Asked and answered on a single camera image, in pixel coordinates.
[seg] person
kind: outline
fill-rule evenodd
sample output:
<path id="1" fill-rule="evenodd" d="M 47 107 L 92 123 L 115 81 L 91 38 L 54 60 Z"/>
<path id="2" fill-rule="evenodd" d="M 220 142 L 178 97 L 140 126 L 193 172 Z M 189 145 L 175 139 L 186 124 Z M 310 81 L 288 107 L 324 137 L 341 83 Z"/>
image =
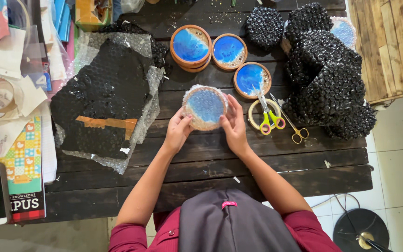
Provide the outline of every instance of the person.
<path id="1" fill-rule="evenodd" d="M 274 210 L 238 190 L 203 192 L 164 217 L 155 213 L 157 234 L 147 248 L 145 226 L 167 168 L 193 130 L 192 116 L 182 117 L 180 109 L 169 122 L 163 145 L 119 211 L 110 252 L 341 251 L 301 194 L 253 152 L 242 107 L 230 94 L 227 99 L 230 110 L 219 122 L 228 146 L 248 167 Z"/>

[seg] book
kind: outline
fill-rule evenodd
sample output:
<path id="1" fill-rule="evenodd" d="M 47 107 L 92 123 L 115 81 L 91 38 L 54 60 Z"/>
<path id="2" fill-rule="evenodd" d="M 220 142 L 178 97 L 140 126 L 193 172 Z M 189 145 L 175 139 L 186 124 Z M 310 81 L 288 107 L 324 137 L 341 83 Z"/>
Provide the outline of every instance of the book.
<path id="1" fill-rule="evenodd" d="M 14 222 L 46 216 L 41 165 L 41 117 L 34 116 L 19 134 L 7 154 L 8 190 Z"/>

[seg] scissors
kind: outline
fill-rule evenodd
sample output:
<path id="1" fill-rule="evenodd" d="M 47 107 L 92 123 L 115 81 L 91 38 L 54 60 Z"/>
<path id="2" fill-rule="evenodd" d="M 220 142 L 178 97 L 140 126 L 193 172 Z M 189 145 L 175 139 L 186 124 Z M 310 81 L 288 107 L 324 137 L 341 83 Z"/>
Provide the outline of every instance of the scissors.
<path id="1" fill-rule="evenodd" d="M 281 110 L 281 113 L 284 115 L 284 117 L 287 118 L 288 123 L 290 124 L 290 126 L 292 126 L 292 128 L 294 129 L 295 133 L 292 135 L 292 140 L 296 143 L 296 144 L 300 144 L 303 139 L 306 139 L 309 137 L 309 131 L 306 128 L 302 128 L 300 130 L 298 130 L 295 125 L 290 121 L 290 119 L 288 118 L 288 116 L 286 115 L 286 113 L 284 112 L 283 108 L 281 107 L 281 105 L 279 105 L 279 102 L 276 100 L 276 98 L 270 93 L 271 98 L 273 99 L 273 101 L 279 106 L 279 109 Z M 303 135 L 301 135 L 301 132 L 306 133 L 306 137 L 304 137 Z M 299 142 L 297 142 L 295 140 L 295 136 L 297 136 L 296 138 L 299 137 Z"/>
<path id="2" fill-rule="evenodd" d="M 254 92 L 259 98 L 259 101 L 261 103 L 262 108 L 264 109 L 264 122 L 261 123 L 261 126 L 259 127 L 261 133 L 263 135 L 268 135 L 271 132 L 270 128 L 270 121 L 268 120 L 268 114 L 270 114 L 270 118 L 272 119 L 275 127 L 279 130 L 283 129 L 285 127 L 285 120 L 282 117 L 277 117 L 273 114 L 273 112 L 268 108 L 267 106 L 267 101 L 265 100 L 264 95 L 262 95 L 262 92 L 258 92 L 255 87 L 253 86 Z"/>

